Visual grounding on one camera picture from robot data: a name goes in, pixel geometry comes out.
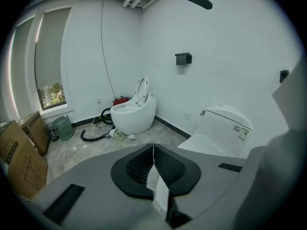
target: gray floor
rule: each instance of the gray floor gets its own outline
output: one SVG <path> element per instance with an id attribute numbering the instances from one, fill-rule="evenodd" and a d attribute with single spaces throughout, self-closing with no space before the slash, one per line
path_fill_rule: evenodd
<path id="1" fill-rule="evenodd" d="M 106 133 L 109 127 L 109 125 L 106 125 L 103 122 L 94 125 L 94 138 Z M 125 137 L 123 141 L 117 141 L 113 138 L 104 138 L 99 141 L 88 142 L 81 146 L 73 146 L 84 143 L 84 141 L 80 139 L 81 132 L 84 129 L 86 130 L 84 137 L 91 138 L 92 124 L 86 124 L 76 127 L 74 135 L 69 140 L 63 141 L 59 139 L 50 143 L 48 153 L 44 157 L 49 164 L 47 184 L 76 164 L 90 157 L 137 146 L 140 144 L 139 142 L 144 144 L 162 143 L 179 146 L 186 140 L 181 135 L 154 120 L 152 126 L 148 130 L 136 135 L 135 138 L 137 141 L 129 140 L 127 137 Z M 154 192 L 158 178 L 159 173 L 156 168 L 153 167 L 148 176 L 147 187 L 152 189 Z M 153 201 L 153 206 L 163 217 L 165 217 L 165 212 L 159 207 L 156 200 Z"/>

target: led light strip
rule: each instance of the led light strip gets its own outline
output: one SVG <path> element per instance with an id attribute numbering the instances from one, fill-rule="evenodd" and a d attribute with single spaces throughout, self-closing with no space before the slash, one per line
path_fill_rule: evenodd
<path id="1" fill-rule="evenodd" d="M 17 107 L 16 107 L 16 103 L 15 103 L 15 98 L 14 98 L 14 94 L 13 94 L 13 88 L 12 88 L 12 77 L 11 77 L 11 59 L 12 59 L 12 49 L 13 49 L 13 41 L 15 38 L 15 33 L 16 30 L 14 31 L 12 40 L 11 40 L 11 44 L 10 44 L 10 51 L 9 51 L 9 62 L 8 62 L 8 74 L 9 74 L 9 85 L 10 85 L 10 91 L 11 91 L 11 97 L 12 97 L 12 102 L 16 111 L 16 114 L 18 116 L 18 118 L 20 118 L 18 111 L 17 111 Z"/>
<path id="2" fill-rule="evenodd" d="M 40 26 L 42 25 L 43 18 L 44 17 L 42 17 L 42 19 L 40 20 L 40 23 L 39 23 L 39 26 L 38 26 L 38 30 L 37 30 L 37 34 L 36 34 L 36 41 L 35 41 L 36 43 L 37 43 L 37 40 L 38 40 L 39 30 L 40 30 Z"/>

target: black hose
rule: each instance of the black hose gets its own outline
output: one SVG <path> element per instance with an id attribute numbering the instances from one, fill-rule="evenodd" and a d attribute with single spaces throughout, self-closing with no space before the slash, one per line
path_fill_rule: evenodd
<path id="1" fill-rule="evenodd" d="M 103 111 L 101 112 L 102 118 L 99 118 L 99 119 L 97 119 L 96 121 L 94 120 L 94 121 L 93 121 L 93 125 L 96 124 L 96 123 L 98 123 L 98 122 L 101 122 L 101 121 L 104 122 L 104 123 L 107 124 L 107 125 L 113 125 L 112 118 L 111 118 L 111 114 L 107 114 L 107 115 L 105 115 L 106 117 L 103 117 L 105 111 L 108 111 L 108 110 L 110 110 L 110 109 L 111 109 L 111 108 L 106 108 L 105 110 L 103 110 Z M 84 133 L 85 133 L 85 129 L 84 129 L 84 130 L 82 131 L 81 135 L 80 135 L 80 138 L 81 138 L 81 140 L 83 140 L 83 141 L 98 141 L 98 140 L 101 140 L 102 138 L 106 137 L 106 134 L 108 134 L 108 133 L 110 132 L 110 130 L 109 130 L 108 132 L 106 132 L 104 135 L 100 136 L 100 137 L 96 137 L 96 138 L 85 138 L 85 137 L 83 137 L 83 135 L 84 135 Z"/>
<path id="2" fill-rule="evenodd" d="M 112 118 L 111 118 L 111 114 L 106 114 L 104 115 L 105 111 L 108 111 L 110 110 L 111 108 L 106 108 L 105 110 L 103 110 L 101 112 L 101 118 L 97 119 L 97 120 L 94 120 L 94 124 L 97 124 L 99 122 L 104 122 L 106 125 L 112 125 L 113 122 L 112 122 Z"/>
<path id="3" fill-rule="evenodd" d="M 96 137 L 96 138 L 84 138 L 83 135 L 85 133 L 85 130 L 82 131 L 81 133 L 81 139 L 83 141 L 98 141 L 98 140 L 101 140 L 102 138 L 106 137 L 106 134 L 108 134 L 110 132 L 110 130 L 108 132 L 106 132 L 104 135 L 100 136 L 100 137 Z"/>

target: toilet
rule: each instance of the toilet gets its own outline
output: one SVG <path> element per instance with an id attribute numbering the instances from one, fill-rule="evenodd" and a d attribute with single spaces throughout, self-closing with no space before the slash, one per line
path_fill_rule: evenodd
<path id="1" fill-rule="evenodd" d="M 252 134 L 251 121 L 223 104 L 207 108 L 193 135 L 178 148 L 217 156 L 239 157 Z M 156 200 L 167 211 L 168 188 L 159 177 Z"/>
<path id="2" fill-rule="evenodd" d="M 142 76 L 136 86 L 134 97 L 128 102 L 111 108 L 112 121 L 117 130 L 124 135 L 136 135 L 148 130 L 153 123 L 157 101 L 148 90 L 147 76 Z"/>

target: window blind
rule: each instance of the window blind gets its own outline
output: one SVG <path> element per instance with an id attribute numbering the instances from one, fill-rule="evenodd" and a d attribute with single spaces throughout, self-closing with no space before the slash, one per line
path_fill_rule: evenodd
<path id="1" fill-rule="evenodd" d="M 32 112 L 25 84 L 25 47 L 33 19 L 16 28 L 11 52 L 11 85 L 19 117 Z"/>
<path id="2" fill-rule="evenodd" d="M 35 51 L 35 76 L 37 89 L 61 80 L 60 56 L 65 24 L 70 9 L 44 15 L 38 33 Z"/>

